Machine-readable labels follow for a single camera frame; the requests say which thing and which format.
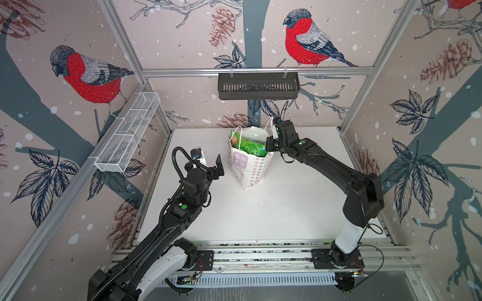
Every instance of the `bird tail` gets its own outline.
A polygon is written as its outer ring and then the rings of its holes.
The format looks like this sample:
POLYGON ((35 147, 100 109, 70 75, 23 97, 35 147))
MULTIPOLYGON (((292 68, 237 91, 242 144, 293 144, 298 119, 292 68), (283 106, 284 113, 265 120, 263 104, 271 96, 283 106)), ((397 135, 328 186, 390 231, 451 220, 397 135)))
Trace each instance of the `bird tail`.
POLYGON ((358 67, 357 65, 354 65, 354 64, 350 63, 349 61, 345 60, 344 58, 338 58, 338 61, 340 61, 342 63, 345 63, 350 67, 358 67))

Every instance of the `white paper bag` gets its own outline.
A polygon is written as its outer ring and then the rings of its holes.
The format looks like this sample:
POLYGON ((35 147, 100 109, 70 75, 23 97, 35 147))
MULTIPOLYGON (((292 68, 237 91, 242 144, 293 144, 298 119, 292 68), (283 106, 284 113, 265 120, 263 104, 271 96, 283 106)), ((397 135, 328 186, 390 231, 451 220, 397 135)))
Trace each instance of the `white paper bag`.
MULTIPOLYGON (((262 143, 265 144, 266 138, 269 137, 268 132, 261 128, 250 127, 243 129, 242 127, 237 127, 234 131, 236 132, 238 129, 241 129, 240 139, 247 136, 255 136, 257 138, 255 139, 256 142, 264 140, 262 143)), ((273 152, 267 153, 264 158, 248 154, 231 145, 233 136, 234 133, 230 135, 228 132, 228 165, 241 187, 244 190, 248 190, 263 181, 266 168, 271 158, 273 158, 273 152)))

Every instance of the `green snack package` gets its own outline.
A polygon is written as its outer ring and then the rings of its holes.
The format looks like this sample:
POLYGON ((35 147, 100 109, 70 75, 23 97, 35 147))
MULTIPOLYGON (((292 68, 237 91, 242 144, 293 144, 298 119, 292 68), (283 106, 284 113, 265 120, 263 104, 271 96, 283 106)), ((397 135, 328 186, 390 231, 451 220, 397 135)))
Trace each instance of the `green snack package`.
POLYGON ((245 151, 248 154, 255 155, 256 157, 264 158, 268 153, 266 152, 266 145, 253 142, 246 138, 241 140, 240 146, 240 135, 236 132, 229 130, 229 136, 232 136, 231 145, 235 148, 239 148, 242 151, 245 151))

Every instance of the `white table surface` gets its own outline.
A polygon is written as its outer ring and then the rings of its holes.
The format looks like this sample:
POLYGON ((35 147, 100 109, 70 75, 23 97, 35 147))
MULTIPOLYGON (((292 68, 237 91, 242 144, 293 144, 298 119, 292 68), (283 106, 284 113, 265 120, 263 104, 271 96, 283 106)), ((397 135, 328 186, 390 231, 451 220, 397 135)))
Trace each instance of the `white table surface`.
MULTIPOLYGON (((335 127, 300 127, 301 138, 310 138, 325 152, 353 167, 335 127)), ((335 239, 345 216, 342 212, 346 195, 333 182, 313 168, 294 162, 283 162, 275 153, 264 181, 243 190, 227 164, 228 129, 176 129, 154 188, 138 240, 144 239, 157 225, 162 206, 179 186, 171 153, 176 146, 188 153, 201 147, 207 166, 214 166, 218 154, 225 175, 213 181, 211 205, 182 234, 191 241, 211 243, 280 243, 335 239)), ((177 163, 184 175, 186 158, 177 153, 177 163)), ((378 219, 372 221, 380 225, 378 219)), ((385 235, 367 230, 363 238, 385 235)))

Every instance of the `dark floor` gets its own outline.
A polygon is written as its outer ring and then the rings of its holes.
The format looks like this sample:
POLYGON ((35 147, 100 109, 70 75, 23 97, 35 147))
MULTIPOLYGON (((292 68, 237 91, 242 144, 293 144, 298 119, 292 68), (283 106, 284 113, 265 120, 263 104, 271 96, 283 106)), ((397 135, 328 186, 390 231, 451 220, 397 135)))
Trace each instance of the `dark floor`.
POLYGON ((157 288, 146 301, 416 301, 405 272, 378 272, 353 292, 334 286, 197 288, 188 296, 171 288, 157 288))

